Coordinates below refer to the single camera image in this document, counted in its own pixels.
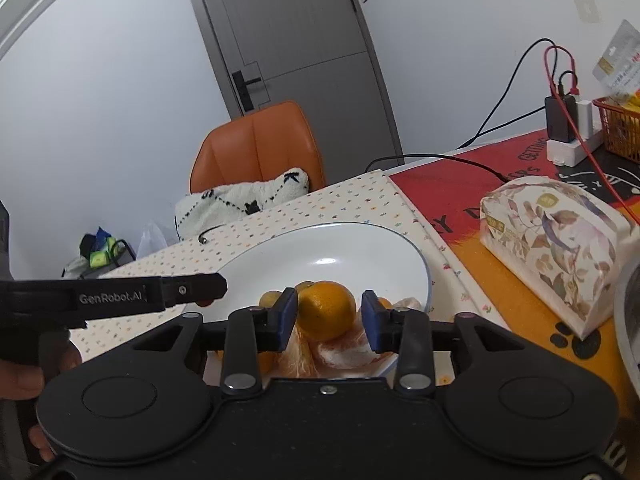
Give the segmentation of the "person left hand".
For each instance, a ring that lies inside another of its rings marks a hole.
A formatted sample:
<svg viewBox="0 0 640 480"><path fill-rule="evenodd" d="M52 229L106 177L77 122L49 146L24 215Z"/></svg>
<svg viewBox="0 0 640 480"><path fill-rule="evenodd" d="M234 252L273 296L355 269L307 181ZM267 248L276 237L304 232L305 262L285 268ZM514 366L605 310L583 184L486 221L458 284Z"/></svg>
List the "person left hand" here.
<svg viewBox="0 0 640 480"><path fill-rule="evenodd" d="M65 372L79 366L82 357L78 349L69 342L60 362L58 370ZM26 401L35 399L42 393L44 375L41 368L1 361L1 399L10 401ZM39 425L28 430L30 444L38 450L42 460L49 463L54 459L46 436Z"/></svg>

